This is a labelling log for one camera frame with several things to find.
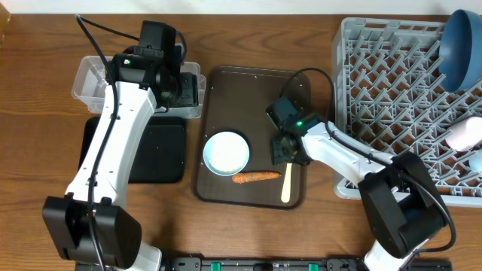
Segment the pale yellow plastic spoon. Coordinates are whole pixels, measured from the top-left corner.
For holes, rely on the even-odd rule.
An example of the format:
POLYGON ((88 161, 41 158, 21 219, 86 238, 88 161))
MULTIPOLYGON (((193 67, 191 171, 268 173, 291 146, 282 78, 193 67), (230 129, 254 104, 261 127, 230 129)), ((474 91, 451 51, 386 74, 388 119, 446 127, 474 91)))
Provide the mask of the pale yellow plastic spoon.
POLYGON ((281 200, 283 203, 288 203, 291 199, 291 173, 292 164, 287 163, 281 192, 281 200))

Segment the orange carrot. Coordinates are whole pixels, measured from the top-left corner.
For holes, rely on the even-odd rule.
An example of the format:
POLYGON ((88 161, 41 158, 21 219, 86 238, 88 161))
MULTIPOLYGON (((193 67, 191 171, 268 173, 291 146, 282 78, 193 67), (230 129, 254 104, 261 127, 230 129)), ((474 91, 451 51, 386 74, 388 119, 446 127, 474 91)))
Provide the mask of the orange carrot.
POLYGON ((241 172, 232 176, 232 181, 236 184, 245 184, 254 181, 265 181, 279 178, 278 172, 241 172))

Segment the small light blue rice bowl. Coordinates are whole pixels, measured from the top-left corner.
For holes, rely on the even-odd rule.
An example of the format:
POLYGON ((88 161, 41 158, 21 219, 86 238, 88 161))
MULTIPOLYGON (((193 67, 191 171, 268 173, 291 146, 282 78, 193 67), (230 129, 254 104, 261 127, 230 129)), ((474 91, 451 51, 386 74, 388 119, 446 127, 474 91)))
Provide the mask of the small light blue rice bowl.
POLYGON ((249 145, 235 132, 219 132, 205 143, 202 152, 205 166, 214 174, 232 176, 241 172, 249 161, 249 145))

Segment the pink cup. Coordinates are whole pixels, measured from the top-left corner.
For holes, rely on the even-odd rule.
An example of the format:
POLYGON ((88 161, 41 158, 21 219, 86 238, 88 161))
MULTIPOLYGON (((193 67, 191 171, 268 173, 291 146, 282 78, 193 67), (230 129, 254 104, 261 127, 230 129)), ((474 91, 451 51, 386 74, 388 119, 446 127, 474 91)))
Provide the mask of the pink cup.
POLYGON ((470 117, 453 126, 445 141, 456 151, 468 151, 481 141, 481 117, 470 117))

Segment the light blue cup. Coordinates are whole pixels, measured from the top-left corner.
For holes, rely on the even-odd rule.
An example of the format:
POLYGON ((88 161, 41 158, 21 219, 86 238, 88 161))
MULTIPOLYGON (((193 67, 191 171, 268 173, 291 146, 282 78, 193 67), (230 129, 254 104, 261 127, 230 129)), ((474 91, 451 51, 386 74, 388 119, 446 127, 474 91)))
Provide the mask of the light blue cup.
POLYGON ((468 160, 469 167, 472 172, 482 173, 482 152, 475 151, 468 160))

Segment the large dark blue bowl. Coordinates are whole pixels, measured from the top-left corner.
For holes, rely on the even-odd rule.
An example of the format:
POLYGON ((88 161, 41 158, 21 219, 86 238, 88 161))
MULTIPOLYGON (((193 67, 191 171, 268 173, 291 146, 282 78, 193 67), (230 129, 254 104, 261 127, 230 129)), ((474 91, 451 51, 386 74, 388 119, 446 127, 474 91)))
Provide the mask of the large dark blue bowl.
POLYGON ((439 73, 449 93, 473 87, 481 79, 481 15, 459 9, 447 21, 439 49, 439 73))

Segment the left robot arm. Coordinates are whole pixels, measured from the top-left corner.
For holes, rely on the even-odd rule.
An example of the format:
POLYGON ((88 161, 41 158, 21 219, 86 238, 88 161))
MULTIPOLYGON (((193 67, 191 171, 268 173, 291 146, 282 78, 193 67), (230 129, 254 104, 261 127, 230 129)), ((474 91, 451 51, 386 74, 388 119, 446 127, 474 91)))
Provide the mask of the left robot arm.
POLYGON ((129 176, 152 117, 200 116, 200 67, 163 54, 119 53, 105 79, 102 114, 84 161, 65 196, 45 200, 42 217, 64 260, 158 270, 160 249, 142 241, 141 224, 126 211, 129 176))

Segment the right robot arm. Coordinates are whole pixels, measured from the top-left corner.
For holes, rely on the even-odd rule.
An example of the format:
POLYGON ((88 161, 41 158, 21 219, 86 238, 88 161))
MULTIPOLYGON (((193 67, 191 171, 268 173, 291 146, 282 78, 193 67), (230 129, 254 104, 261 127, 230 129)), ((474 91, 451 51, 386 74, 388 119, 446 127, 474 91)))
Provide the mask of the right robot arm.
POLYGON ((450 213, 421 159, 370 149, 317 114, 267 111, 279 135, 271 141, 275 164, 324 163, 358 187, 376 242, 365 255, 369 270, 404 270, 445 226, 450 213))

